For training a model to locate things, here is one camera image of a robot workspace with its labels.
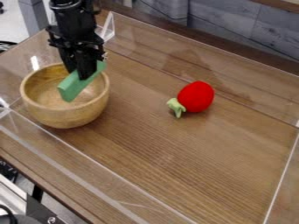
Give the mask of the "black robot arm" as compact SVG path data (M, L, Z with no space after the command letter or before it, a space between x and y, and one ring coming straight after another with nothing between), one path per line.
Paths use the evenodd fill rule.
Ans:
M104 59L104 39L96 34L95 0L51 0L49 8L56 18L45 31L49 46L56 47L60 59L69 73L76 71L85 80L97 69L97 61Z

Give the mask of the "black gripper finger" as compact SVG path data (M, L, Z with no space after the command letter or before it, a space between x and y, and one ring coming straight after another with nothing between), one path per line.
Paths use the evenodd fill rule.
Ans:
M76 70L75 56L72 54L63 54L60 57L68 72L72 73Z
M75 52L79 78L85 80L97 69L97 58L93 52L76 51Z

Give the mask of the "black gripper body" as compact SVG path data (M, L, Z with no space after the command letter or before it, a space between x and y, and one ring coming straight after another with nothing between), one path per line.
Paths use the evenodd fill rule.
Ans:
M104 39L96 34L96 15L100 3L49 3L56 24L47 27L49 45L59 49L60 55L76 51L93 52L97 59L104 58Z

